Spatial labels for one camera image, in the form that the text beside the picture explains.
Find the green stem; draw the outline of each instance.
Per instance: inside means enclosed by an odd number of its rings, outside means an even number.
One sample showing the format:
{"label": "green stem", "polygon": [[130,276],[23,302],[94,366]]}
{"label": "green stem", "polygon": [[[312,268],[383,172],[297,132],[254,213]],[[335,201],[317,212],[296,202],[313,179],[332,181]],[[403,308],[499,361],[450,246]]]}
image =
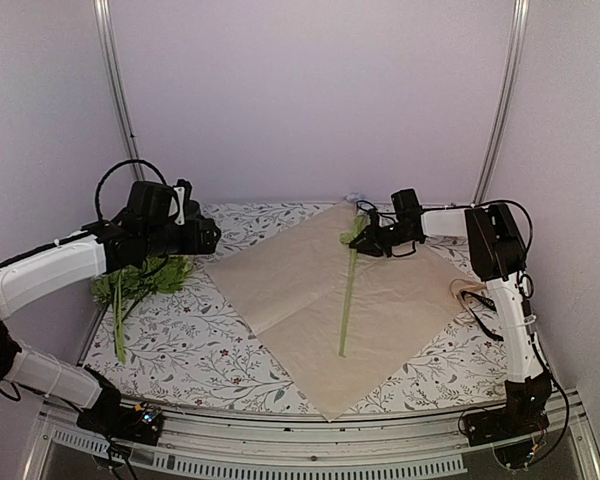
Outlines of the green stem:
{"label": "green stem", "polygon": [[351,310],[351,295],[353,294],[353,280],[356,269],[358,251],[349,252],[349,273],[347,277],[347,290],[344,294],[344,308],[342,309],[342,320],[340,321],[340,349],[338,355],[344,358],[344,347],[347,341],[347,327],[349,326],[349,312]]}
{"label": "green stem", "polygon": [[136,296],[136,299],[133,301],[133,303],[131,304],[131,306],[127,309],[127,311],[124,313],[124,315],[122,316],[122,320],[121,322],[124,322],[129,315],[131,314],[131,311],[136,308],[138,306],[138,304],[144,300],[147,296],[149,295],[149,291],[145,290],[144,292],[142,292],[140,295]]}
{"label": "green stem", "polygon": [[126,354],[124,351],[124,327],[122,325],[122,275],[118,275],[116,290],[114,293],[113,315],[114,315],[114,336],[116,340],[116,355],[122,364],[126,363]]}

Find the white wall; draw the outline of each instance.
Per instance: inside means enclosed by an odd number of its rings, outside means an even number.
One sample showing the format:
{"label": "white wall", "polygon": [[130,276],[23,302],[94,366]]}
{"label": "white wall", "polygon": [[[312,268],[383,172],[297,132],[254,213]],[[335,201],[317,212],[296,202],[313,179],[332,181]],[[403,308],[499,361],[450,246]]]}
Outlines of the white wall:
{"label": "white wall", "polygon": [[[94,220],[93,192],[124,158],[89,1],[0,1],[0,260]],[[128,172],[103,205],[122,202]],[[81,284],[18,312],[15,337],[72,361],[94,306]],[[0,396],[0,480],[13,480],[40,402]]]}
{"label": "white wall", "polygon": [[542,339],[600,444],[600,0],[532,2],[490,197],[534,219]]}
{"label": "white wall", "polygon": [[513,0],[116,0],[141,154],[197,198],[469,200]]}

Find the beige cloth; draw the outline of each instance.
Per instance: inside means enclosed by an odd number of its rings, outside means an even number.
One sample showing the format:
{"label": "beige cloth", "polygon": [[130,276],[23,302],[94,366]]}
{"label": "beige cloth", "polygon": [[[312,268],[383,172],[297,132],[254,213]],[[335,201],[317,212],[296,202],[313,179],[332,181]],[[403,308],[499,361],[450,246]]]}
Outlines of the beige cloth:
{"label": "beige cloth", "polygon": [[342,203],[206,268],[296,386],[333,420],[394,374],[461,311],[468,279],[428,247],[358,256],[346,358],[338,356],[354,207]]}

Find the wire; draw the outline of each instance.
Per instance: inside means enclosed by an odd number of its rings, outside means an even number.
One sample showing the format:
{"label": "wire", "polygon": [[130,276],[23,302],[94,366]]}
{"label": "wire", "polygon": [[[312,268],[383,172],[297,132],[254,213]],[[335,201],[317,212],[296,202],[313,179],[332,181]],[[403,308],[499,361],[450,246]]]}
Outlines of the wire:
{"label": "wire", "polygon": [[527,239],[527,244],[524,247],[524,254],[525,254],[525,257],[526,257],[527,254],[529,253],[529,249],[531,248],[531,242],[533,241],[533,222],[531,221],[531,215],[529,215],[529,212],[527,212],[526,208],[524,208],[522,205],[520,205],[518,202],[516,202],[514,200],[489,200],[488,202],[483,202],[483,203],[481,203],[478,206],[479,207],[483,207],[485,205],[493,205],[494,203],[508,203],[509,205],[513,205],[515,207],[518,207],[518,209],[526,217],[527,224],[529,225],[529,238]]}
{"label": "wire", "polygon": [[57,248],[61,245],[66,245],[67,243],[75,242],[76,240],[81,240],[85,237],[88,237],[89,235],[91,235],[90,232],[81,232],[76,235],[72,235],[70,237],[62,238],[62,239],[58,240],[58,243],[55,243],[55,242],[46,243],[46,244],[40,245],[39,247],[36,247],[32,250],[29,250],[28,252],[19,253],[18,255],[15,255],[11,258],[7,258],[6,260],[3,260],[2,262],[0,262],[0,269],[4,268],[4,267],[8,267],[9,265],[19,262],[20,260],[24,260],[25,258],[32,257],[38,253],[46,252],[47,250]]}
{"label": "wire", "polygon": [[[529,289],[527,291],[527,289],[523,288],[522,286],[522,281],[526,279]],[[518,270],[518,275],[516,277],[516,283],[518,284],[518,289],[520,291],[520,295],[522,295],[523,298],[529,300],[531,297],[533,297],[533,294],[535,292],[535,287],[533,285],[533,278],[531,278],[531,276],[528,273],[523,273],[522,275],[520,275],[520,270]]]}
{"label": "wire", "polygon": [[393,256],[396,257],[396,258],[404,258],[404,257],[409,257],[409,256],[413,255],[414,253],[416,253],[416,241],[415,240],[411,244],[411,251],[410,252],[401,253],[400,255],[396,255],[394,253]]}
{"label": "wire", "polygon": [[[362,208],[361,207],[362,204],[369,205],[371,208],[370,209]],[[379,217],[386,218],[387,220],[391,220],[392,223],[397,223],[396,219],[393,218],[393,216],[396,215],[395,212],[381,212],[375,204],[373,204],[367,200],[358,200],[356,202],[356,207],[358,208],[358,210],[366,213],[367,215],[369,215],[369,213],[371,213],[371,212],[376,212]]]}
{"label": "wire", "polygon": [[484,407],[469,407],[469,408],[466,408],[465,410],[463,410],[462,413],[460,414],[460,416],[458,417],[458,431],[465,437],[468,435],[468,433],[466,430],[462,430],[462,428],[460,427],[460,422],[462,422],[462,420],[464,419],[464,416],[467,413],[472,412],[474,410],[482,410],[483,412],[487,412],[487,413],[490,412],[490,410],[487,410]]}
{"label": "wire", "polygon": [[142,275],[140,275],[140,277],[141,278],[149,278],[149,277],[156,275],[158,272],[160,272],[160,270],[162,270],[167,265],[168,262],[169,262],[169,255],[164,257],[164,260],[162,261],[162,263],[160,263],[160,265],[158,265],[156,268],[154,268],[150,272],[143,273]]}
{"label": "wire", "polygon": [[158,178],[164,185],[167,184],[167,181],[165,180],[165,178],[162,175],[162,173],[160,172],[160,170],[158,170],[158,167],[156,167],[155,165],[153,165],[150,162],[147,162],[146,160],[142,160],[141,158],[132,158],[130,160],[125,160],[123,162],[116,163],[113,167],[111,167],[109,170],[107,170],[107,173],[105,173],[102,176],[102,178],[98,182],[98,185],[96,186],[96,195],[95,195],[94,203],[95,203],[95,207],[96,207],[96,215],[98,217],[99,222],[102,222],[104,220],[104,217],[102,215],[102,210],[100,208],[100,190],[102,190],[102,186],[104,185],[104,182],[107,181],[107,179],[113,172],[115,172],[116,170],[118,170],[121,167],[124,167],[125,165],[131,165],[131,164],[140,164],[140,165],[144,165],[144,166],[150,168],[151,170],[154,171],[154,173],[158,176]]}
{"label": "wire", "polygon": [[536,343],[535,343],[535,334],[532,334],[532,336],[533,336],[533,338],[531,339],[531,347],[533,348],[533,353],[536,355],[536,357],[537,357],[538,361],[540,362],[540,365],[542,365],[542,368],[544,369],[544,371],[549,373],[549,375],[551,377],[551,381],[553,382],[553,384],[556,386],[556,388],[560,392],[560,395],[562,395],[562,398],[564,399],[564,406],[565,406],[566,412],[565,412],[565,418],[564,418],[564,425],[562,427],[562,430],[560,431],[560,435],[558,436],[558,439],[555,441],[555,443],[553,445],[551,445],[551,448],[549,448],[549,450],[547,450],[541,457],[534,458],[529,463],[529,466],[532,466],[532,465],[535,465],[535,464],[541,462],[542,460],[547,458],[549,455],[551,455],[551,453],[553,453],[553,451],[558,447],[558,445],[560,444],[560,442],[566,435],[567,429],[569,428],[569,414],[570,414],[569,399],[567,398],[567,394],[565,393],[564,389],[560,386],[560,384],[556,380],[556,377],[553,376],[553,373],[549,369],[549,366],[547,364],[545,364],[544,360],[542,360],[542,358],[540,357],[540,352],[538,352],[538,347],[536,347]]}
{"label": "wire", "polygon": [[[517,207],[524,214],[524,216],[527,220],[527,224],[529,226],[529,238],[527,239],[526,245],[524,245],[524,256],[525,256],[525,260],[526,260],[526,257],[529,254],[529,249],[531,248],[531,242],[533,241],[533,221],[531,220],[531,215],[529,215],[529,212],[527,211],[527,209],[524,208],[520,203],[516,202],[515,200],[500,199],[500,200],[489,200],[488,202],[482,202],[477,205],[449,205],[449,206],[444,206],[444,207],[428,207],[428,208],[422,208],[421,212],[425,213],[425,212],[435,212],[435,211],[441,211],[441,210],[464,210],[467,208],[485,207],[487,205],[494,205],[496,203],[505,203],[505,204],[513,205],[513,206]],[[371,203],[367,200],[358,200],[356,202],[356,206],[360,210],[362,210],[363,212],[365,212],[367,214],[369,213],[370,210],[362,208],[360,206],[360,204],[370,205],[372,207],[372,209],[375,209],[376,211],[378,211],[378,207],[376,207],[373,203]],[[391,216],[398,215],[400,213],[406,213],[406,210],[403,210],[403,211],[394,210],[391,212],[378,211],[378,215],[380,215],[381,217],[384,217],[384,218],[390,218],[394,223],[395,223],[395,220]]]}
{"label": "wire", "polygon": [[0,394],[3,397],[8,398],[12,402],[19,402],[20,400],[22,400],[22,395],[20,395],[20,390],[18,390],[18,387],[16,386],[15,383],[10,383],[10,385],[11,385],[11,388],[13,388],[13,395],[9,395],[7,392],[2,390],[2,387],[0,387]]}
{"label": "wire", "polygon": [[[83,413],[82,409],[78,408],[76,405],[74,405],[70,401],[65,400],[64,398],[60,398],[60,400],[62,400],[67,405],[69,405],[73,410],[75,410],[76,412],[78,412],[78,414],[82,414]],[[93,425],[93,422],[91,422],[91,420],[88,417],[84,417],[84,418],[86,418],[87,420],[89,420],[90,423]],[[124,461],[124,463],[127,466],[127,469],[129,470],[129,473],[131,474],[131,477],[133,478],[133,480],[138,480],[136,472],[134,471],[133,467],[131,466],[131,463],[129,462],[129,458],[128,458],[129,455],[126,452],[123,451],[123,449],[120,447],[120,445],[118,445],[116,442],[113,441],[113,439],[111,438],[110,435],[104,435],[104,439],[107,441],[107,443],[109,443],[109,448],[107,449],[107,455],[109,457],[109,471],[113,474],[113,476],[116,477],[116,479],[118,479],[118,480],[124,480],[118,474],[118,472],[116,472],[116,468],[119,468],[119,466],[114,466],[114,463],[113,463],[113,453],[112,452],[115,452]]]}
{"label": "wire", "polygon": [[478,302],[480,302],[482,305],[487,307],[489,310],[491,310],[492,312],[495,312],[496,307],[495,307],[495,303],[493,303],[493,300],[491,300],[490,298],[487,298],[487,297],[483,297],[482,295],[478,295],[477,293],[468,292],[466,290],[460,291],[460,297],[462,298],[462,300],[464,302],[464,304],[462,306],[465,308],[465,310],[467,312],[469,312],[471,314],[473,319],[476,321],[476,323],[480,327],[480,330],[482,330],[482,332],[487,337],[489,337],[491,340],[493,340],[494,342],[504,342],[504,337],[502,335],[498,335],[497,333],[489,330],[487,328],[487,326],[484,324],[484,322],[480,319],[478,314],[476,312],[474,312],[473,309],[467,304],[466,298],[465,298],[467,295],[469,295],[471,298],[475,298]]}

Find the table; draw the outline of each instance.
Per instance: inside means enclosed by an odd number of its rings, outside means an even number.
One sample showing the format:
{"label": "table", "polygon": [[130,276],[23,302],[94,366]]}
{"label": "table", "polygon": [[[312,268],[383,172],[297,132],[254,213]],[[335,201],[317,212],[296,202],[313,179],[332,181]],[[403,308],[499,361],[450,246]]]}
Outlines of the table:
{"label": "table", "polygon": [[[123,394],[188,407],[293,415],[317,415],[284,369],[251,334],[205,274],[220,261],[325,211],[332,204],[222,204],[205,215],[223,232],[217,252],[196,258],[195,271],[174,295],[145,299],[125,321],[127,363],[115,356],[109,310],[84,364]],[[428,239],[427,244],[469,273],[466,240]],[[476,309],[499,331],[495,314]],[[399,413],[470,405],[504,398],[504,345],[489,340],[461,313],[415,357],[355,404],[346,416]]]}

